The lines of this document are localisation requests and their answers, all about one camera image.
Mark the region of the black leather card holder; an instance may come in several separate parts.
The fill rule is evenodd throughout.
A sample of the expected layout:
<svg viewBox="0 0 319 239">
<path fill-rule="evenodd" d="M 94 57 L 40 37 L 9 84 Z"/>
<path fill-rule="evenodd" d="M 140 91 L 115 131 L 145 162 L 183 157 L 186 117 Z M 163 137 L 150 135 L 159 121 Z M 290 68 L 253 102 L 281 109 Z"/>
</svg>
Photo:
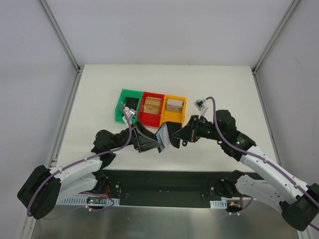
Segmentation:
<svg viewBox="0 0 319 239">
<path fill-rule="evenodd" d="M 174 133 L 182 128 L 182 124 L 178 122 L 167 121 L 161 124 L 155 133 L 157 141 L 160 143 L 158 152 L 163 152 L 170 145 L 177 149 L 180 148 L 180 139 L 173 137 Z"/>
</svg>

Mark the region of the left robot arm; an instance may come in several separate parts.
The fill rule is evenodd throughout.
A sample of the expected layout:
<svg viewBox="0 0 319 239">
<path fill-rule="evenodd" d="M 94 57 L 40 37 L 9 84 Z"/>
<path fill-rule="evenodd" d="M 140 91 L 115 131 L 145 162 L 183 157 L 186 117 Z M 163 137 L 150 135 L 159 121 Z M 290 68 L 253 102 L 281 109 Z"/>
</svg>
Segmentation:
<svg viewBox="0 0 319 239">
<path fill-rule="evenodd" d="M 106 183 L 98 176 L 99 171 L 111 164 L 117 151 L 129 145 L 141 153 L 161 147 L 161 141 L 138 121 L 119 133 L 100 130 L 91 151 L 66 166 L 36 167 L 17 194 L 27 216 L 42 219 L 58 202 L 74 194 L 102 193 Z"/>
</svg>

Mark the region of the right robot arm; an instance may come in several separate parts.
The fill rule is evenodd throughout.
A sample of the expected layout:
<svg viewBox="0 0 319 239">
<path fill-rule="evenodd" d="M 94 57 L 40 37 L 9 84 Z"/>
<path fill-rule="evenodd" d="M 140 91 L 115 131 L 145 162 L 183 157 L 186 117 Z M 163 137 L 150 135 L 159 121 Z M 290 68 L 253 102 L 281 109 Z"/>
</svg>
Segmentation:
<svg viewBox="0 0 319 239">
<path fill-rule="evenodd" d="M 235 170 L 214 185 L 215 193 L 225 198 L 238 194 L 255 198 L 277 210 L 291 227 L 304 231 L 319 213 L 318 184 L 310 185 L 272 162 L 251 138 L 237 129 L 236 120 L 228 110 L 218 110 L 214 116 L 216 121 L 210 122 L 192 115 L 173 137 L 181 139 L 184 146 L 200 138 L 215 140 L 224 153 L 266 181 L 260 183 Z"/>
</svg>

